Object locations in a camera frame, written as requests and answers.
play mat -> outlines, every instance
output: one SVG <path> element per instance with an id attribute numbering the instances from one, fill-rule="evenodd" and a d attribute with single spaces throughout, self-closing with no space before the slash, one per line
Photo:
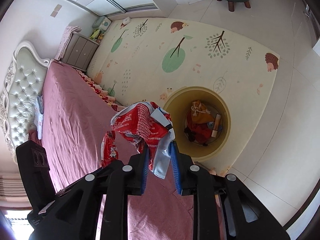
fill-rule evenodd
<path id="1" fill-rule="evenodd" d="M 87 75 L 123 105 L 163 107 L 183 87 L 206 87 L 226 103 L 231 129 L 203 162 L 224 176 L 253 134 L 268 102 L 279 55 L 237 33 L 199 22 L 137 18 L 111 24 Z"/>

white rope drawstring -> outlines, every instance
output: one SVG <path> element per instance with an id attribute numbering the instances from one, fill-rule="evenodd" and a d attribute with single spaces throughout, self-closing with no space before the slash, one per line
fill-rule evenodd
<path id="1" fill-rule="evenodd" d="M 199 109 L 201 108 L 201 102 L 199 104 L 199 107 L 196 107 L 196 102 L 192 102 L 193 106 L 191 106 L 191 110 L 194 111 L 194 113 L 192 114 L 193 116 L 197 116 L 197 112 L 199 113 L 204 113 L 204 114 L 211 114 L 211 112 L 206 108 L 205 111 L 199 111 Z"/>

tile floor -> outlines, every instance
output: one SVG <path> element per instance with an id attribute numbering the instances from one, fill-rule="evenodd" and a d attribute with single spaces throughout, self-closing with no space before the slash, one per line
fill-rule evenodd
<path id="1" fill-rule="evenodd" d="M 251 9 L 226 1 L 177 5 L 169 18 L 219 26 L 280 55 L 266 109 L 234 173 L 284 225 L 320 177 L 320 57 L 312 50 L 301 0 L 250 0 Z"/>

hedgehog print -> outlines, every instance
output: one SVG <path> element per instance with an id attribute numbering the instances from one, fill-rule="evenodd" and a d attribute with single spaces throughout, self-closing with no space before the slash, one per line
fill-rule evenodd
<path id="1" fill-rule="evenodd" d="M 179 31 L 181 30 L 183 27 L 186 27 L 186 26 L 189 26 L 188 24 L 186 23 L 183 23 L 183 22 L 174 22 L 172 23 L 172 25 L 170 26 L 171 28 L 171 33 L 174 33 L 176 31 Z"/>
<path id="2" fill-rule="evenodd" d="M 274 69 L 278 69 L 279 59 L 275 55 L 273 55 L 272 53 L 267 53 L 265 58 L 266 58 L 268 72 Z"/>

yellow bucket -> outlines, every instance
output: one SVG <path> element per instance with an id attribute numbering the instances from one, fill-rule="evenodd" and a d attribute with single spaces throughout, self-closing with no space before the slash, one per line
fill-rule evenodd
<path id="1" fill-rule="evenodd" d="M 214 107 L 221 114 L 223 123 L 219 137 L 208 146 L 190 142 L 184 132 L 186 116 L 193 101 L 200 100 L 208 108 Z M 194 161 L 206 161 L 217 154 L 226 143 L 230 133 L 230 113 L 226 103 L 212 90 L 204 87 L 187 87 L 176 91 L 164 105 L 170 113 L 179 151 L 192 157 Z"/>

